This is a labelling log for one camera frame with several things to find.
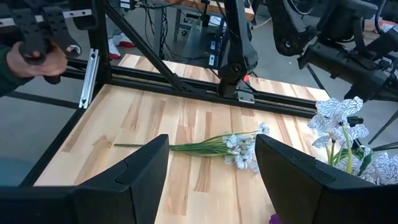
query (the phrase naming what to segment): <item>person's hand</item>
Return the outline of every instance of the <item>person's hand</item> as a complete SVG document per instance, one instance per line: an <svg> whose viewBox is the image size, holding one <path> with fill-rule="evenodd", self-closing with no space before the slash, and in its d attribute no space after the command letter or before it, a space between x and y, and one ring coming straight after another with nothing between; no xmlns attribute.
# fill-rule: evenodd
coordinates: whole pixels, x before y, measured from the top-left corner
<svg viewBox="0 0 398 224"><path fill-rule="evenodd" d="M17 42L7 54L7 64L10 70L19 78L29 78L39 75L56 76L67 69L68 60L65 54L58 47L47 54L46 60L41 65L29 65L19 53L21 42ZM39 57L38 52L34 52L33 57Z"/></svg>

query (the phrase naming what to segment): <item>sleeve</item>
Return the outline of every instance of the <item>sleeve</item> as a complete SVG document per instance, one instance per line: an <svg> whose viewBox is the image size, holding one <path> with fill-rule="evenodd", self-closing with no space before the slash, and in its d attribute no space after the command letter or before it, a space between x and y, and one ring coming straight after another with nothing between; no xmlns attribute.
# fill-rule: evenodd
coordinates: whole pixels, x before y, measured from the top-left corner
<svg viewBox="0 0 398 224"><path fill-rule="evenodd" d="M33 78L18 78L9 69L7 53L10 48L0 45L0 97L14 91L19 86L31 81Z"/></svg>

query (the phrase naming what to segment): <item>red object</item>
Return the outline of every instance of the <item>red object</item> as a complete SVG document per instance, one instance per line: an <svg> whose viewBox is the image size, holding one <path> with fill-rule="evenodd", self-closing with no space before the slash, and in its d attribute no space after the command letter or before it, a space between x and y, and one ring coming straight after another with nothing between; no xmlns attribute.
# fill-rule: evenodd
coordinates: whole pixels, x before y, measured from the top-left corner
<svg viewBox="0 0 398 224"><path fill-rule="evenodd" d="M119 46L128 47L128 48L136 47L136 45L133 44L132 42L126 42L126 41L120 41Z"/></svg>
<svg viewBox="0 0 398 224"><path fill-rule="evenodd" d="M244 82L248 82L249 79L250 79L250 75L246 75L246 76L243 78L243 81L244 81Z"/></svg>
<svg viewBox="0 0 398 224"><path fill-rule="evenodd" d="M109 54L109 58L112 59L112 60L117 60L117 59L120 59L120 55L117 55L117 54Z"/></svg>

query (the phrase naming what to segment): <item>light wood surface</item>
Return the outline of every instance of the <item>light wood surface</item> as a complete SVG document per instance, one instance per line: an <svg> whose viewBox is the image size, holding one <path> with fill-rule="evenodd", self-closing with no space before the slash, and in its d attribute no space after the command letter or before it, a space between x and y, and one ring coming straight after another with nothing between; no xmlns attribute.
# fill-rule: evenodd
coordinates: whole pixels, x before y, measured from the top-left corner
<svg viewBox="0 0 398 224"><path fill-rule="evenodd" d="M204 68L166 64L179 75L216 82ZM121 65L155 71L135 55L125 56ZM252 78L251 85L311 100L329 98L323 90L265 79ZM253 131L261 122L273 138L326 161L324 151L311 146L316 134L307 119L105 85L36 185L78 185L135 151L114 143L145 144L163 133L170 144L199 142L225 131ZM259 174L237 170L221 157L170 152L156 223L264 224L274 212Z"/></svg>
<svg viewBox="0 0 398 224"><path fill-rule="evenodd" d="M170 4L178 4L181 6L186 6L186 7L191 7L194 9L199 9L199 10L204 10L205 4L201 3L200 0L156 0L160 2L166 2ZM223 12L225 12L224 8L224 3L220 2L221 9ZM220 9L218 8L217 2L216 1L210 1L210 4L207 6L207 11L208 12L213 12L213 13L220 13ZM244 8L245 16L248 21L252 21L254 18L254 11L253 8L250 6L250 8Z"/></svg>

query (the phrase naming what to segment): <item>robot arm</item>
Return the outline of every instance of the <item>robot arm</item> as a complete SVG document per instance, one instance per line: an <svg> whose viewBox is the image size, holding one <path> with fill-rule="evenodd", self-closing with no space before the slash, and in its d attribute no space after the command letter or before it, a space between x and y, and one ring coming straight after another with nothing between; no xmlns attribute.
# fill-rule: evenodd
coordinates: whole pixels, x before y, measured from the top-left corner
<svg viewBox="0 0 398 224"><path fill-rule="evenodd" d="M300 55L300 69L310 63L330 73L331 78L352 84L345 98L398 101L397 59L389 55L398 50L398 27L369 45L363 40L363 21L375 15L377 6L360 0L331 0L314 27L303 23L291 0L266 0L266 4L278 53ZM249 41L243 1L225 1L225 9L230 42L227 62L219 69L219 95L233 97L237 83L256 67L258 57ZM315 37L315 43L307 46ZM356 47L347 50L343 45L347 42L355 42Z"/></svg>
<svg viewBox="0 0 398 224"><path fill-rule="evenodd" d="M329 1L328 11L317 27L305 27L299 15L289 6L291 0L266 0L274 22L274 39L278 53L300 55L315 36L298 66L308 63L340 78L352 87L345 98L367 100L398 100L398 85L394 75L396 58L389 55L398 50L398 27L395 26L369 45L363 40L363 21L375 15L377 6L360 0ZM343 43L355 42L347 50Z"/></svg>

